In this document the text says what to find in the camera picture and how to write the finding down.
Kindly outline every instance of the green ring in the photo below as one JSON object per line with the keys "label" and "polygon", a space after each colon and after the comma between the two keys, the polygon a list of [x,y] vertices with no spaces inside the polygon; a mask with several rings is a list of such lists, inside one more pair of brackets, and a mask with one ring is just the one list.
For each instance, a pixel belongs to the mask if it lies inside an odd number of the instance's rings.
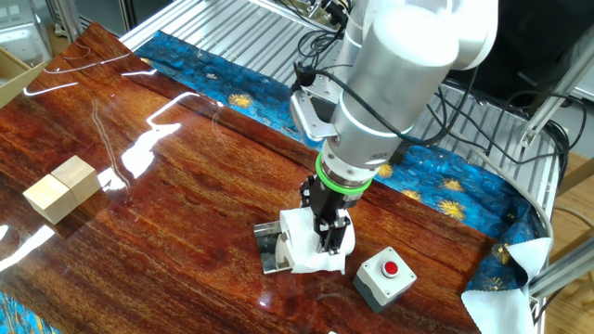
{"label": "green ring", "polygon": [[357,187],[357,188],[347,188],[344,186],[340,186],[339,184],[335,183],[334,181],[330,180],[329,177],[326,176],[326,174],[324,173],[324,171],[322,171],[322,153],[317,155],[317,159],[316,159],[316,173],[317,176],[319,177],[319,179],[322,181],[322,183],[324,185],[326,185],[328,188],[336,191],[337,193],[341,193],[343,195],[358,195],[361,194],[362,192],[364,192],[365,190],[367,190],[367,188],[369,188],[369,186],[371,186],[371,181],[373,181],[373,179],[369,180],[367,183],[365,183],[364,185]]}

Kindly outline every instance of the wooden cube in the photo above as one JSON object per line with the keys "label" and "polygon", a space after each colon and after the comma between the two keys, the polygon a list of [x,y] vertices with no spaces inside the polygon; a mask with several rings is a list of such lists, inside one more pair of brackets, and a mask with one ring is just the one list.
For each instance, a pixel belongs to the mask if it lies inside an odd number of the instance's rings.
{"label": "wooden cube", "polygon": [[62,163],[52,175],[72,191],[79,205],[101,188],[95,168],[77,156]]}
{"label": "wooden cube", "polygon": [[46,175],[23,195],[52,224],[57,224],[78,206],[71,190],[52,175]]}

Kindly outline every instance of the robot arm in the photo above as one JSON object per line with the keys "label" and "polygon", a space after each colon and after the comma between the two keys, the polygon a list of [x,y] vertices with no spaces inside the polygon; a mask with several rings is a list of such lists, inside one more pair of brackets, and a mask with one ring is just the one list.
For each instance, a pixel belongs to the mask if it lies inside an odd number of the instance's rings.
{"label": "robot arm", "polygon": [[[479,9],[489,19],[476,19]],[[497,29],[497,0],[370,0],[367,10],[347,85],[402,134],[451,69],[475,67],[486,57]],[[330,123],[312,120],[312,110],[306,93],[296,90],[291,112],[302,135],[325,140],[316,175],[302,186],[302,206],[315,216],[319,251],[333,254],[351,223],[346,209],[403,140],[344,91]]]}

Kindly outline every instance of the crumpled paper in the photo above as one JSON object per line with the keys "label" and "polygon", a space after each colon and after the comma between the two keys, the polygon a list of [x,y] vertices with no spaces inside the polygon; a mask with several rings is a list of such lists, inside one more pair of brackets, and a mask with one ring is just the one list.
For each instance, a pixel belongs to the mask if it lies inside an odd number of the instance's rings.
{"label": "crumpled paper", "polygon": [[317,252],[319,235],[314,231],[314,214],[309,207],[281,211],[280,228],[289,238],[286,241],[279,241],[277,260],[282,262],[284,257],[289,258],[293,274],[340,270],[344,275],[345,256],[355,248],[353,224],[347,226],[341,251],[335,255]]}
{"label": "crumpled paper", "polygon": [[551,238],[538,238],[507,246],[510,256],[525,271],[527,282],[521,289],[506,291],[470,290],[462,302],[483,334],[529,334],[536,327],[530,310],[529,285],[542,269]]}

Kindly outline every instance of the cardboard box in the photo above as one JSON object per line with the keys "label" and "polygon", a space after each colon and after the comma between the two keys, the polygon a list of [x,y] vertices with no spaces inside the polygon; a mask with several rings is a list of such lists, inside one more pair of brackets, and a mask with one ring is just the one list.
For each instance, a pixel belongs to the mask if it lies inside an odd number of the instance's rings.
{"label": "cardboard box", "polygon": [[47,65],[46,61],[31,68],[0,48],[0,78],[11,79],[8,83],[0,85],[0,108],[22,92],[22,89],[45,68],[45,65]]}

